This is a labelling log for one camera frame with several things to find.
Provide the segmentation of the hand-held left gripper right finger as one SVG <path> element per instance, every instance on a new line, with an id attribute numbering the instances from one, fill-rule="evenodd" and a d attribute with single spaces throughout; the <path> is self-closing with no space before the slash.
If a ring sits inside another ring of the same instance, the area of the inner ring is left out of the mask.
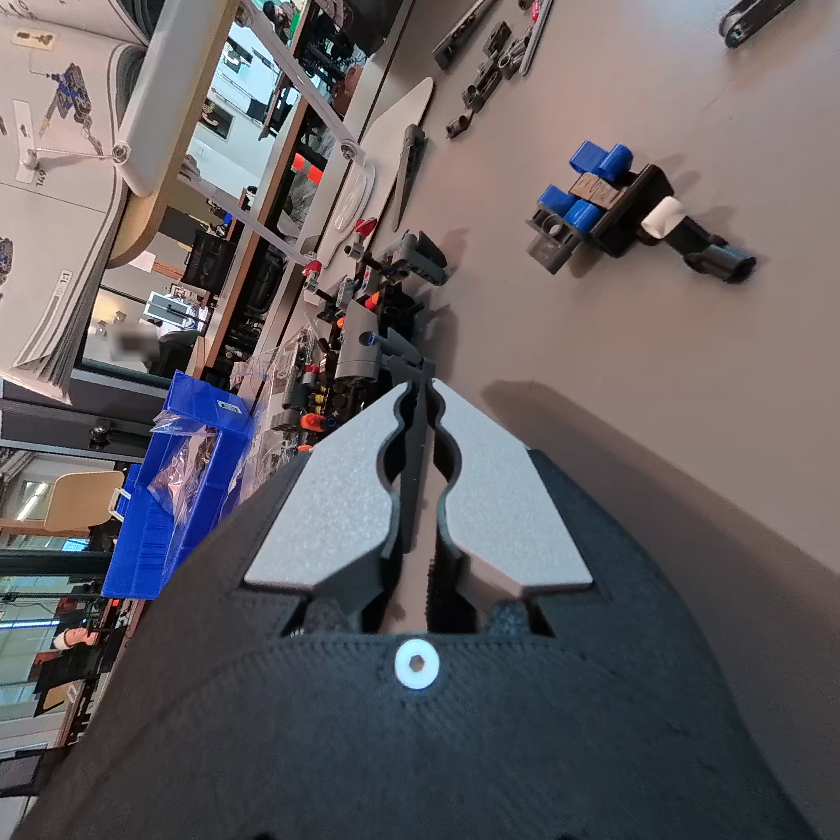
<path id="1" fill-rule="evenodd" d="M 500 604 L 589 591 L 592 573 L 531 450 L 449 385 L 428 386 L 437 501 L 426 620 L 436 634 L 471 634 Z"/>

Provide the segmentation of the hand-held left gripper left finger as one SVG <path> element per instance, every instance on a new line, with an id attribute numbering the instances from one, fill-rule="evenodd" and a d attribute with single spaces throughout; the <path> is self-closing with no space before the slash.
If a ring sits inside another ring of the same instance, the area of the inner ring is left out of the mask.
<path id="1" fill-rule="evenodd" d="M 394 386 L 290 465 L 245 571 L 245 601 L 287 631 L 334 602 L 353 631 L 380 631 L 403 564 L 406 433 L 413 385 Z"/>

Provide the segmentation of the grey lego car chassis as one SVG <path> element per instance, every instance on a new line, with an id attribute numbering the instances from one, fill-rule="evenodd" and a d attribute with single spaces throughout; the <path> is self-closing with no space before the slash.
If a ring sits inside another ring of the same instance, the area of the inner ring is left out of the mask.
<path id="1" fill-rule="evenodd" d="M 304 383 L 311 394 L 301 418 L 304 435 L 293 454 L 314 446 L 378 398 L 388 379 L 383 373 L 387 356 L 401 356 L 414 367 L 422 363 L 413 331 L 424 305 L 403 284 L 414 277 L 443 286 L 447 258 L 424 231 L 410 230 L 375 254 L 363 238 L 374 223 L 374 218 L 357 221 L 353 242 L 344 247 L 352 271 L 336 291 L 320 288 L 322 263 L 317 259 L 310 259 L 302 270 L 305 291 L 323 301 L 317 320 L 329 332 L 321 334 L 317 323 L 308 325 L 317 334 L 318 361 L 306 369 Z"/>

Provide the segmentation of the blue and black lego subassembly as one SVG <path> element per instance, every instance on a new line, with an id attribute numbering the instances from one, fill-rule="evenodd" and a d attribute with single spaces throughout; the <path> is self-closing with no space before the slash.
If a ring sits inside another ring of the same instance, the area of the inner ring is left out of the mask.
<path id="1" fill-rule="evenodd" d="M 635 172 L 633 162 L 624 144 L 607 150 L 583 142 L 570 158 L 577 174 L 570 189 L 549 185 L 528 219 L 534 233 L 528 255 L 555 275 L 580 245 L 618 259 L 634 243 L 665 244 L 701 275 L 730 285 L 751 276 L 758 262 L 754 255 L 688 215 L 659 166 Z"/>

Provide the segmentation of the lego instruction booklet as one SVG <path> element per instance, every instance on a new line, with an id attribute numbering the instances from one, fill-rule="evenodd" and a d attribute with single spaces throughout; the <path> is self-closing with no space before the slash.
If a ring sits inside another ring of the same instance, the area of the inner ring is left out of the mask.
<path id="1" fill-rule="evenodd" d="M 112 152 L 153 31 L 146 2 L 2 2 L 2 379 L 61 403 L 128 200 Z"/>

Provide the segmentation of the long dark grey lego beam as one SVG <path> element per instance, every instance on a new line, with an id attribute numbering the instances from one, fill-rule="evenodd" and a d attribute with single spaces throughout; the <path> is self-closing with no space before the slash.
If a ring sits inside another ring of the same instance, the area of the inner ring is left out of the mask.
<path id="1" fill-rule="evenodd" d="M 476 1 L 452 25 L 433 51 L 433 58 L 441 70 L 447 70 L 464 48 L 496 1 Z"/>

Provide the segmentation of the black lego beam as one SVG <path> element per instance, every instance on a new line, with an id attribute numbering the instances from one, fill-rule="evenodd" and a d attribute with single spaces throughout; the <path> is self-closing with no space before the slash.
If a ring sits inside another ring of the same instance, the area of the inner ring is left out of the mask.
<path id="1" fill-rule="evenodd" d="M 722 17 L 718 32 L 728 49 L 735 49 L 781 14 L 794 1 L 739 1 Z"/>

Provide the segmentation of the clear plastic bags in bin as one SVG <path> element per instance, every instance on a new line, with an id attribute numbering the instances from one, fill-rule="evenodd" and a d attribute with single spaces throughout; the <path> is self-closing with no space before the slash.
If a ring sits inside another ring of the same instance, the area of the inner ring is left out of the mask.
<path id="1" fill-rule="evenodd" d="M 253 442 L 256 421 L 241 414 L 232 427 L 163 411 L 154 420 L 153 441 L 171 447 L 148 484 L 152 496 L 176 526 L 191 516 L 209 527 L 222 517 Z"/>

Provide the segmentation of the blue storage bin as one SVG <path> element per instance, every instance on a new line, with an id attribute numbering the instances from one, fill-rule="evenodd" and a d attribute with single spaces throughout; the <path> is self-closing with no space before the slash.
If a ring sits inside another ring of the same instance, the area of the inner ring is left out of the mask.
<path id="1" fill-rule="evenodd" d="M 238 415 L 250 417 L 248 408 L 237 395 L 180 371 L 171 380 L 161 413 L 163 411 L 173 411 L 209 424 L 221 421 L 222 427 L 232 427 Z M 191 516 L 186 526 L 176 526 L 172 515 L 152 496 L 148 484 L 154 469 L 160 467 L 163 457 L 171 452 L 168 444 L 155 443 L 152 433 L 142 464 L 129 473 L 129 499 L 101 588 L 105 597 L 155 599 L 189 553 L 217 525 L 209 527 Z"/>

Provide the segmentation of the beige chair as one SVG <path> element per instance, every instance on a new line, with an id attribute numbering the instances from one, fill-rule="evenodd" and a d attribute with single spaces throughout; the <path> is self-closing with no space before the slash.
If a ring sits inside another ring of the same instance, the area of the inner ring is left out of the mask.
<path id="1" fill-rule="evenodd" d="M 111 507 L 125 476 L 117 470 L 70 473 L 54 485 L 44 530 L 52 536 L 87 532 L 112 518 Z"/>

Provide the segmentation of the computer monitor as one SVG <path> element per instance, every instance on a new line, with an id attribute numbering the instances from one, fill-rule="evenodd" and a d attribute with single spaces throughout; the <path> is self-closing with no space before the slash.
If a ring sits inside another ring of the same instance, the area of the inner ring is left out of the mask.
<path id="1" fill-rule="evenodd" d="M 199 310 L 189 301 L 153 291 L 143 307 L 143 318 L 184 330 L 198 324 Z"/>

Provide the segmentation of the black crate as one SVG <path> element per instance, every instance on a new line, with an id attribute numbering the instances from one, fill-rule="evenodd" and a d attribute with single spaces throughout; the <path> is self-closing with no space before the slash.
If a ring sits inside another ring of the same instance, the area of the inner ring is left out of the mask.
<path id="1" fill-rule="evenodd" d="M 224 237 L 199 228 L 186 261 L 181 283 L 218 297 L 235 257 L 237 246 Z"/>

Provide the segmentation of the light grey flat sheet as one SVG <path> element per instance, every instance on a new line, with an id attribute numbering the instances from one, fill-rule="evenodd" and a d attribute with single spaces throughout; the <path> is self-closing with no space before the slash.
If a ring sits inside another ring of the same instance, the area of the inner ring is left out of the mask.
<path id="1" fill-rule="evenodd" d="M 434 80 L 426 77 L 367 130 L 360 142 L 364 164 L 352 163 L 318 249 L 317 259 L 323 268 L 330 265 L 344 241 L 354 234 L 358 220 L 382 219 L 396 183 L 406 129 L 419 125 L 433 91 Z"/>

